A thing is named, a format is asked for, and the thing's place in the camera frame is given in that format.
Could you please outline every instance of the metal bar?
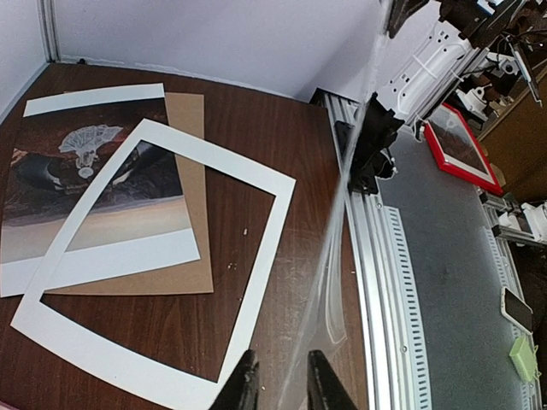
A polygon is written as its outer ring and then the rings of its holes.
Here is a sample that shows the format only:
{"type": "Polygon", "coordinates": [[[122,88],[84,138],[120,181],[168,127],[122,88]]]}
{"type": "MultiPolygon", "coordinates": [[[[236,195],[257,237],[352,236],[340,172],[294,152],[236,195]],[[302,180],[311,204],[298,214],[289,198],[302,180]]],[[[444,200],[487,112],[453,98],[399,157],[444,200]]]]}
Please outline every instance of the metal bar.
{"type": "Polygon", "coordinates": [[[494,232],[495,237],[502,237],[511,242],[530,246],[543,246],[541,243],[535,241],[531,233],[517,231],[507,226],[495,225],[492,227],[492,232],[494,232]]]}
{"type": "Polygon", "coordinates": [[[45,59],[47,62],[58,62],[61,60],[61,52],[59,50],[54,0],[38,0],[38,14],[45,59]]]}
{"type": "Polygon", "coordinates": [[[498,211],[508,211],[511,209],[509,204],[507,204],[507,201],[503,198],[489,194],[486,191],[480,193],[479,199],[483,205],[488,205],[498,211]]]}
{"type": "MultiPolygon", "coordinates": [[[[331,122],[331,130],[332,130],[332,136],[334,137],[334,149],[336,151],[336,156],[338,158],[338,165],[341,166],[342,164],[342,156],[340,153],[339,146],[336,142],[336,132],[334,131],[334,123],[336,120],[342,118],[342,113],[340,112],[340,107],[336,107],[334,103],[332,103],[332,96],[329,94],[323,94],[322,98],[323,106],[327,109],[329,120],[331,122]]],[[[348,224],[350,226],[350,240],[351,240],[351,247],[353,248],[354,252],[354,261],[355,261],[355,268],[356,268],[356,279],[357,279],[357,289],[359,295],[365,295],[365,285],[364,285],[364,271],[362,269],[362,260],[361,255],[357,251],[359,249],[359,238],[357,237],[356,229],[354,229],[354,226],[356,226],[356,221],[354,217],[354,212],[351,207],[351,200],[350,200],[350,194],[348,193],[345,198],[346,203],[346,215],[348,217],[348,224]]],[[[364,347],[364,354],[365,354],[365,369],[367,372],[367,381],[375,385],[375,361],[373,358],[373,346],[371,342],[371,335],[369,330],[369,314],[368,314],[368,307],[367,303],[363,302],[363,300],[360,301],[361,304],[361,324],[362,324],[362,336],[363,336],[363,347],[364,347]]],[[[368,399],[368,408],[371,410],[377,409],[376,406],[376,389],[368,389],[367,392],[367,399],[368,399]]]]}
{"type": "MultiPolygon", "coordinates": [[[[334,123],[337,120],[352,122],[356,105],[328,92],[324,93],[322,103],[329,114],[340,164],[341,155],[334,123]]],[[[396,249],[400,248],[400,243],[393,242],[390,220],[383,209],[381,195],[349,194],[346,197],[346,209],[362,312],[368,408],[431,409],[427,357],[422,343],[425,340],[423,327],[419,320],[419,324],[411,328],[408,319],[415,319],[415,316],[410,318],[407,315],[411,306],[417,306],[417,293],[414,287],[411,292],[413,300],[409,302],[409,290],[405,288],[406,293],[403,295],[400,283],[400,276],[413,273],[411,269],[405,272],[399,269],[400,261],[397,258],[401,252],[396,249]],[[421,335],[418,347],[413,343],[414,339],[411,340],[411,337],[416,337],[417,331],[421,335]]],[[[401,262],[408,266],[409,256],[406,255],[401,262]]],[[[420,315],[419,310],[412,312],[420,315]]]]}

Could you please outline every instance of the metal frame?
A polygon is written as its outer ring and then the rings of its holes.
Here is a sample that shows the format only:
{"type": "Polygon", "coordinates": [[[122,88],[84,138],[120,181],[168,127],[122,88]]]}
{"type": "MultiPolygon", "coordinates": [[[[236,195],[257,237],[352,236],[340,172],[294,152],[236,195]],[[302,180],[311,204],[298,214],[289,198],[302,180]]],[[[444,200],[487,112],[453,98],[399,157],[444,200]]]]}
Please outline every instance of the metal frame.
{"type": "MultiPolygon", "coordinates": [[[[333,136],[334,123],[351,123],[358,107],[326,92],[321,103],[329,113],[333,136]]],[[[335,147],[341,163],[336,140],[335,147]]],[[[384,207],[380,195],[348,193],[346,212],[361,299],[368,408],[431,409],[425,338],[398,211],[384,207]]]]}
{"type": "Polygon", "coordinates": [[[59,38],[57,36],[54,0],[38,0],[38,14],[45,60],[47,62],[58,62],[61,60],[61,51],[59,50],[59,38]]]}

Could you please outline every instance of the red frame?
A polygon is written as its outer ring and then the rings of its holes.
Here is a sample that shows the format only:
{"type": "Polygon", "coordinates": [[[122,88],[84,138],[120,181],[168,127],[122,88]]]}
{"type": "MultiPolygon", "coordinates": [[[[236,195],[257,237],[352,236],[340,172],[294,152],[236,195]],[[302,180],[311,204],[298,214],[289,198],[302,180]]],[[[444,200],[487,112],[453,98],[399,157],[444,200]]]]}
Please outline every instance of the red frame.
{"type": "Polygon", "coordinates": [[[482,179],[480,176],[475,175],[474,173],[470,173],[469,171],[465,169],[459,168],[457,165],[447,162],[444,156],[443,149],[441,148],[437,138],[435,137],[435,132],[433,131],[429,123],[426,123],[424,135],[426,136],[426,140],[429,143],[429,148],[431,148],[433,156],[435,157],[435,161],[437,161],[438,167],[442,171],[445,171],[446,173],[451,173],[452,175],[455,175],[458,178],[465,179],[466,181],[472,184],[475,184],[479,186],[480,188],[488,190],[492,194],[502,195],[503,194],[502,187],[497,182],[496,175],[494,174],[494,172],[492,171],[492,168],[490,167],[490,162],[488,162],[488,160],[485,157],[485,154],[482,152],[479,142],[474,137],[473,132],[471,131],[471,128],[469,128],[468,123],[464,120],[462,114],[457,109],[451,107],[450,105],[446,103],[444,103],[443,106],[449,109],[450,111],[452,111],[453,113],[455,113],[459,117],[460,121],[462,122],[463,126],[468,132],[469,137],[471,138],[471,141],[473,142],[473,145],[476,151],[479,153],[480,157],[485,163],[486,171],[494,180],[494,184],[491,183],[490,181],[482,179]]]}

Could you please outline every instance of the green object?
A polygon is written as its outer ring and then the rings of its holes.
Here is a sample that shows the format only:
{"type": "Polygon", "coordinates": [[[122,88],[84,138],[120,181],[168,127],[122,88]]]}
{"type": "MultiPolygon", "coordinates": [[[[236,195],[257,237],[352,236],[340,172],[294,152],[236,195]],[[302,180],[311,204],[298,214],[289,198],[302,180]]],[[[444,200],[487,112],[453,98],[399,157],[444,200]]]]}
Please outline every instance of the green object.
{"type": "Polygon", "coordinates": [[[538,377],[538,363],[525,336],[517,337],[509,352],[509,357],[523,382],[531,383],[538,377]]]}

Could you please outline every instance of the white picture mat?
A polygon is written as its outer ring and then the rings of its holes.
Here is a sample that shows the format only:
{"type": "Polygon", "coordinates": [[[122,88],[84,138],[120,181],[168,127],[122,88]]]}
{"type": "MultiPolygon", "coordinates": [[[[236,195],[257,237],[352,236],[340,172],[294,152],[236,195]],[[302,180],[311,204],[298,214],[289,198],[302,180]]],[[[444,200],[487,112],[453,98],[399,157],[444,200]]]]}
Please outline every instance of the white picture mat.
{"type": "Polygon", "coordinates": [[[294,184],[294,179],[227,149],[168,126],[143,120],[115,151],[68,216],[34,274],[11,325],[64,360],[134,395],[165,407],[208,409],[250,345],[294,184]],[[218,383],[175,370],[122,348],[40,302],[62,255],[92,204],[141,140],[202,163],[275,196],[218,383]]]}
{"type": "MultiPolygon", "coordinates": [[[[25,293],[42,259],[3,263],[0,297],[25,293]]],[[[200,254],[192,229],[72,250],[61,258],[46,290],[172,267],[198,259],[200,254]],[[120,255],[132,257],[120,258],[120,255]]]]}
{"type": "Polygon", "coordinates": [[[28,100],[23,117],[98,104],[164,98],[163,84],[122,85],[28,100]]]}

